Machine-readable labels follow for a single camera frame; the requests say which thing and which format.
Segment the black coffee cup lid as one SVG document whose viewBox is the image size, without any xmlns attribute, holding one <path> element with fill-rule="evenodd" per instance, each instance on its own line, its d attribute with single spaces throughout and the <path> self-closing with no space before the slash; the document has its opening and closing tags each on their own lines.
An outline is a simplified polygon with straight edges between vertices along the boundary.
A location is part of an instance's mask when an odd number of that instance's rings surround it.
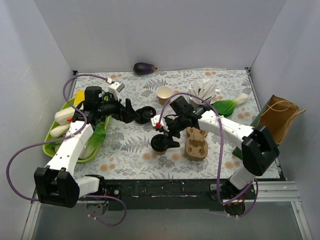
<svg viewBox="0 0 320 240">
<path fill-rule="evenodd" d="M 165 150 L 166 136 L 163 134 L 155 135 L 150 142 L 153 150 L 161 151 Z"/>
</svg>

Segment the brown paper coffee cup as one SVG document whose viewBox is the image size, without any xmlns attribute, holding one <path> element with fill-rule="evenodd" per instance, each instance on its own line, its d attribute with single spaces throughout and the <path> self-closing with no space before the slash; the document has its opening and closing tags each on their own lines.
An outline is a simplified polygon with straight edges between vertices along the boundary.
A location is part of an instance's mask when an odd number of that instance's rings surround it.
<svg viewBox="0 0 320 240">
<path fill-rule="evenodd" d="M 162 156 L 166 153 L 166 150 L 154 150 L 153 153 L 157 156 Z"/>
</svg>

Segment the brown cardboard cup carrier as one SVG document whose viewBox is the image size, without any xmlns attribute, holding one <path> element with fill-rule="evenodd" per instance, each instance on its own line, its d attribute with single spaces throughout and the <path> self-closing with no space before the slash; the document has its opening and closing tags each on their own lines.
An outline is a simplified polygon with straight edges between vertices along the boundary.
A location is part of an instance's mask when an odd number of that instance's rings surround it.
<svg viewBox="0 0 320 240">
<path fill-rule="evenodd" d="M 195 127 L 186 129 L 187 140 L 185 142 L 184 154 L 192 161 L 203 161 L 208 155 L 208 132 Z"/>
</svg>

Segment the dark green paper bag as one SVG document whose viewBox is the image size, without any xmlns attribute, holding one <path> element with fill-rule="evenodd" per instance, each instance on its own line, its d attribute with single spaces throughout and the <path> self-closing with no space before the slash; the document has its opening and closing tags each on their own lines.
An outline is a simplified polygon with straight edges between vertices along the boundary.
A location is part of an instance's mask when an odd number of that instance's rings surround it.
<svg viewBox="0 0 320 240">
<path fill-rule="evenodd" d="M 250 124 L 250 126 L 252 127 L 257 127 L 260 124 L 260 120 L 262 118 L 262 115 L 265 113 L 266 109 L 267 109 L 267 105 L 271 102 L 272 98 L 270 98 L 268 100 L 268 102 L 263 106 L 263 108 L 261 109 L 260 113 L 254 118 L 253 122 Z M 242 160 L 242 151 L 240 148 L 236 147 L 232 154 L 234 156 L 236 156 L 237 158 Z"/>
</svg>

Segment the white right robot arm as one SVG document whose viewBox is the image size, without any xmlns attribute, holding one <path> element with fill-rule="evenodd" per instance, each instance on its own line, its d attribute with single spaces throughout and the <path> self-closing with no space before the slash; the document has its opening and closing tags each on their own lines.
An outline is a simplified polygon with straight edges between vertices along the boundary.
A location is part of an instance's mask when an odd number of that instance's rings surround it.
<svg viewBox="0 0 320 240">
<path fill-rule="evenodd" d="M 183 96 L 170 103 L 178 115 L 165 122 L 165 148 L 176 148 L 180 132 L 188 127 L 195 127 L 229 141 L 241 150 L 242 167 L 227 180 L 226 192 L 232 199 L 237 199 L 252 184 L 255 177 L 262 176 L 279 156 L 280 152 L 270 131 L 264 125 L 257 127 L 243 125 L 219 116 L 214 107 L 208 103 L 193 107 Z"/>
</svg>

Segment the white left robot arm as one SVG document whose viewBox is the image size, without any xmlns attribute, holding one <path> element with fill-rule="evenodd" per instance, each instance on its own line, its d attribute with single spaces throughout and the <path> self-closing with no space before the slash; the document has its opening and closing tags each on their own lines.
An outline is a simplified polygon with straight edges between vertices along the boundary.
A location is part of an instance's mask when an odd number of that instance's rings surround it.
<svg viewBox="0 0 320 240">
<path fill-rule="evenodd" d="M 113 82 L 108 91 L 99 86 L 89 86 L 84 91 L 84 101 L 74 107 L 66 139 L 45 167 L 38 167 L 34 172 L 38 200 L 44 204 L 72 208 L 79 198 L 91 195 L 95 200 L 106 196 L 104 178 L 88 175 L 74 179 L 74 169 L 95 128 L 111 116 L 114 119 L 131 123 L 139 117 L 133 109 L 130 99 L 122 105 L 120 92 L 124 84 Z"/>
</svg>

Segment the floral patterned table mat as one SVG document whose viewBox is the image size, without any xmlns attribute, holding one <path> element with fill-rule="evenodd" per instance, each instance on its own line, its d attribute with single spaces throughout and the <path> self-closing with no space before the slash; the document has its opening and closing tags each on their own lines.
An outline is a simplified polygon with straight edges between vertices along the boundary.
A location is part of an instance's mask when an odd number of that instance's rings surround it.
<svg viewBox="0 0 320 240">
<path fill-rule="evenodd" d="M 145 106 L 161 112 L 156 91 L 167 86 L 174 93 L 187 92 L 194 80 L 211 79 L 220 89 L 214 101 L 231 100 L 244 93 L 246 103 L 238 106 L 230 119 L 249 125 L 259 114 L 254 92 L 245 70 L 169 70 L 137 76 L 132 72 L 93 72 L 78 77 L 74 83 L 75 92 L 88 86 L 100 86 L 107 90 L 104 78 L 122 82 L 125 87 L 122 98 L 129 98 L 134 109 Z M 192 161 L 185 155 L 187 135 L 181 133 L 180 147 L 171 148 L 164 155 L 154 154 L 150 141 L 156 134 L 151 123 L 138 124 L 111 119 L 96 158 L 87 163 L 78 163 L 74 176 L 81 178 L 89 174 L 104 176 L 106 179 L 222 179 L 230 177 L 242 166 L 242 161 L 232 154 L 234 145 L 221 141 L 220 137 L 209 133 L 208 155 L 202 161 Z"/>
</svg>

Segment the yellow corn toy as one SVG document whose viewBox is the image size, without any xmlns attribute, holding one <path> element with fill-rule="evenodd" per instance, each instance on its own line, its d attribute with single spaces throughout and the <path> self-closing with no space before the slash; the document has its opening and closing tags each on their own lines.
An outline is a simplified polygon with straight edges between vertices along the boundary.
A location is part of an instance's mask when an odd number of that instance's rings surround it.
<svg viewBox="0 0 320 240">
<path fill-rule="evenodd" d="M 78 106 L 84 100 L 85 100 L 85 91 L 84 90 L 78 90 L 76 95 L 75 95 L 73 105 L 74 106 Z"/>
</svg>

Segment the green leafy lettuce toy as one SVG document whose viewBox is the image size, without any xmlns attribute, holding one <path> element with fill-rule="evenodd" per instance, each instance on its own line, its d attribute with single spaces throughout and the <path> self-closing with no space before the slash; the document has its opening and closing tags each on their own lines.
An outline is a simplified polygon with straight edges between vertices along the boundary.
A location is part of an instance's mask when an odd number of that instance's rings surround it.
<svg viewBox="0 0 320 240">
<path fill-rule="evenodd" d="M 105 123 L 101 122 L 95 127 L 92 136 L 87 140 L 85 148 L 83 148 L 79 155 L 79 161 L 90 162 L 91 160 L 94 160 L 96 155 L 98 154 L 101 145 L 105 140 L 105 137 Z"/>
</svg>

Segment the large napa cabbage toy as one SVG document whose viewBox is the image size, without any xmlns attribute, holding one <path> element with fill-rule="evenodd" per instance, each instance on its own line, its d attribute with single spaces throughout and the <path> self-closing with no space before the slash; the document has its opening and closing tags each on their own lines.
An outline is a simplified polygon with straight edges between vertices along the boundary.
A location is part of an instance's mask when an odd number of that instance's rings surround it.
<svg viewBox="0 0 320 240">
<path fill-rule="evenodd" d="M 65 109 L 58 111 L 54 115 L 54 119 L 59 125 L 66 125 L 69 123 L 68 119 L 72 119 L 74 113 L 75 109 L 69 106 Z"/>
</svg>

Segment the green bok choy toy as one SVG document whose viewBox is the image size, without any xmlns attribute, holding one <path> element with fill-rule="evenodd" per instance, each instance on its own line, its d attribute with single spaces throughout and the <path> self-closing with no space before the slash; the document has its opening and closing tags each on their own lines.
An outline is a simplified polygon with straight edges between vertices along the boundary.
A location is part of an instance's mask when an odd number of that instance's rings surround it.
<svg viewBox="0 0 320 240">
<path fill-rule="evenodd" d="M 247 102 L 249 95 L 241 93 L 238 97 L 234 99 L 218 100 L 212 104 L 215 110 L 220 116 L 228 117 L 230 116 L 236 107 Z"/>
</svg>

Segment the white daikon radish toy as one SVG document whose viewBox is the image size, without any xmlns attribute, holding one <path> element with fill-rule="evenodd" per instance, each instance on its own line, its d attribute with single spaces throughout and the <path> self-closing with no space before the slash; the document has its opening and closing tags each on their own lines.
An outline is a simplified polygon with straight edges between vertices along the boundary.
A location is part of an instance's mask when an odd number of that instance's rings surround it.
<svg viewBox="0 0 320 240">
<path fill-rule="evenodd" d="M 49 134 L 53 137 L 53 138 L 58 138 L 61 137 L 62 135 L 64 135 L 70 128 L 70 123 L 68 124 L 64 124 L 64 125 L 59 125 L 55 128 L 53 128 Z"/>
</svg>

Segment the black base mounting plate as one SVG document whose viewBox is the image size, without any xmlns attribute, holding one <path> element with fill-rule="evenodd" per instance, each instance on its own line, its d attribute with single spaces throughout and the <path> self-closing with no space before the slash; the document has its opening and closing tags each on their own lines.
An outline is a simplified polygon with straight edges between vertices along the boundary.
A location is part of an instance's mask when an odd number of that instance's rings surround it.
<svg viewBox="0 0 320 240">
<path fill-rule="evenodd" d="M 106 179 L 102 189 L 128 210 L 225 210 L 218 202 L 215 179 Z"/>
</svg>

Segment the purple eggplant toy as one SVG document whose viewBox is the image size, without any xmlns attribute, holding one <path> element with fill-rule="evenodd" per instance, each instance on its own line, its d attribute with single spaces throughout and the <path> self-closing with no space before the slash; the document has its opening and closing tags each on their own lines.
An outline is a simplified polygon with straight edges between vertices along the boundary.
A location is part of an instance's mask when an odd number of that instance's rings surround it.
<svg viewBox="0 0 320 240">
<path fill-rule="evenodd" d="M 137 62 L 133 66 L 133 72 L 138 76 L 148 75 L 155 72 L 158 68 L 153 64 Z"/>
</svg>

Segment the green plastic vegetable tray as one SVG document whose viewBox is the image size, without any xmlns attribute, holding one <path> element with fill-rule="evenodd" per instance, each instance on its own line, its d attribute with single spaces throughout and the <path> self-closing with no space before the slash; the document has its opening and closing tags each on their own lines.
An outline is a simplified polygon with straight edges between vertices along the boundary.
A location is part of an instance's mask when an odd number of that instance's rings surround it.
<svg viewBox="0 0 320 240">
<path fill-rule="evenodd" d="M 68 103 L 65 103 L 62 106 L 61 110 L 65 109 L 65 108 L 68 108 L 68 107 L 70 107 L 70 105 Z M 107 129 L 108 129 L 109 121 L 110 121 L 110 117 L 107 117 L 104 120 L 102 120 L 102 122 L 100 122 L 100 123 L 104 123 L 105 124 L 104 126 L 105 126 L 106 132 L 107 132 Z M 49 129 L 49 131 L 48 131 L 48 133 L 46 135 L 46 137 L 45 137 L 46 144 L 42 146 L 43 152 L 49 157 L 53 157 L 56 154 L 56 152 L 58 151 L 58 149 L 59 149 L 59 147 L 60 147 L 60 145 L 62 143 L 62 141 L 60 139 L 65 137 L 66 134 L 67 134 L 67 132 L 66 132 L 64 135 L 62 135 L 60 137 L 52 137 L 50 135 L 50 131 L 52 129 L 56 128 L 59 125 L 60 124 L 58 124 L 55 120 L 53 121 L 53 123 L 52 123 L 52 125 L 51 125 L 51 127 L 50 127 L 50 129 Z M 79 159 L 78 159 L 77 162 L 78 163 L 88 163 L 88 162 L 91 162 L 91 161 L 80 162 Z"/>
</svg>

